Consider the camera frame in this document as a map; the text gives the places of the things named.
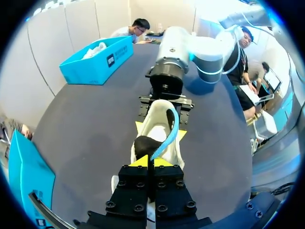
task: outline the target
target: monitor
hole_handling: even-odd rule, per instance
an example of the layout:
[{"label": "monitor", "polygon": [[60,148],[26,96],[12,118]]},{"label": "monitor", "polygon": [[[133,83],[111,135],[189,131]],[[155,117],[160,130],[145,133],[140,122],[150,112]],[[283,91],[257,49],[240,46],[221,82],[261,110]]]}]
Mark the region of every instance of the monitor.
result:
[{"label": "monitor", "polygon": [[273,93],[275,93],[281,86],[282,81],[279,77],[274,73],[274,71],[270,68],[269,72],[264,76],[264,80],[268,84],[269,88]]}]

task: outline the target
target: yellow marker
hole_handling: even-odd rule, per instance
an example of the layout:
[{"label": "yellow marker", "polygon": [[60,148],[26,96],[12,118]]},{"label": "yellow marker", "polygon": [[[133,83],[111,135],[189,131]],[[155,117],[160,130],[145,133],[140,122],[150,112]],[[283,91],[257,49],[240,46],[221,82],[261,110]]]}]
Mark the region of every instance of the yellow marker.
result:
[{"label": "yellow marker", "polygon": [[132,167],[137,167],[137,166],[148,167],[148,155],[145,155],[144,157],[142,157],[139,160],[133,162],[129,166],[132,166]]},{"label": "yellow marker", "polygon": [[[137,126],[137,131],[139,133],[141,131],[141,127],[142,127],[143,123],[135,122],[135,125]],[[186,130],[179,130],[178,141],[181,141],[185,134],[186,134]]]},{"label": "yellow marker", "polygon": [[164,159],[158,157],[154,160],[154,166],[159,167],[159,166],[173,166],[173,165],[165,161]]}]

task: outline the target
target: man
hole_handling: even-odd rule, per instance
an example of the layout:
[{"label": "man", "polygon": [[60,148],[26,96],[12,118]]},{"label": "man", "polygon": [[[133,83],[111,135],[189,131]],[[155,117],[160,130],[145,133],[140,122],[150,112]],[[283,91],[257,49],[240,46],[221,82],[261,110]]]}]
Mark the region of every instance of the man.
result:
[{"label": "man", "polygon": [[[251,42],[253,41],[253,35],[246,28],[242,27],[244,32],[243,38],[239,41],[240,45],[240,59],[238,65],[227,74],[231,84],[235,86],[235,92],[239,99],[240,105],[244,111],[244,116],[246,120],[252,118],[255,115],[255,106],[252,101],[248,98],[248,96],[238,87],[243,85],[243,81],[249,86],[249,88],[257,94],[256,88],[252,85],[249,74],[248,74],[248,59],[244,52],[244,49],[249,47]],[[237,61],[238,57],[238,46],[236,45],[231,56],[229,57],[227,63],[224,66],[224,70],[230,70]]]},{"label": "man", "polygon": [[252,82],[256,82],[256,91],[257,93],[259,93],[262,87],[264,76],[269,72],[270,67],[266,62],[262,62],[262,63],[257,63],[255,66],[252,66],[251,68],[252,69],[249,70],[252,72],[252,74],[250,74],[252,75],[250,80]]},{"label": "man", "polygon": [[15,130],[22,133],[27,139],[32,139],[33,134],[26,125],[14,119],[6,117],[0,118],[0,160],[2,166],[5,168],[8,168],[10,143]]},{"label": "man", "polygon": [[134,44],[147,44],[151,41],[138,41],[139,36],[150,29],[149,22],[146,19],[138,18],[136,19],[132,26],[126,26],[115,31],[110,37],[122,37],[122,36],[132,36],[132,42]]}]

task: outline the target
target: dark round table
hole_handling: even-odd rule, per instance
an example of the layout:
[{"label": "dark round table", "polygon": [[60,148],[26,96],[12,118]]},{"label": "dark round table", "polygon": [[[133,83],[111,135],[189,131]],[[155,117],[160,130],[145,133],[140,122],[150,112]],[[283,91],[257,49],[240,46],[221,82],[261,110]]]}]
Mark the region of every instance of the dark round table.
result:
[{"label": "dark round table", "polygon": [[[43,115],[33,142],[56,175],[52,210],[72,224],[87,211],[104,214],[111,177],[130,163],[139,95],[158,45],[134,45],[134,55],[103,86],[65,85]],[[218,221],[249,198],[252,155],[242,109],[228,78],[203,83],[196,67],[184,77],[192,99],[188,129],[180,142],[185,183],[197,203],[197,217]]]}]

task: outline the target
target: lanyard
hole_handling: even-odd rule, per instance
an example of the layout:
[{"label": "lanyard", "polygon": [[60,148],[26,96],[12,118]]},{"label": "lanyard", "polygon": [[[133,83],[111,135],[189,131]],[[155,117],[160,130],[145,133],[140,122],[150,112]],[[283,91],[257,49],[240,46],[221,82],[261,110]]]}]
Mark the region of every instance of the lanyard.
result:
[{"label": "lanyard", "polygon": [[242,53],[242,63],[243,63],[243,67],[244,67],[244,71],[246,70],[246,56],[245,56],[245,53],[244,53],[244,51],[243,51],[243,49],[242,48],[240,48],[240,51],[241,51],[241,53]]}]

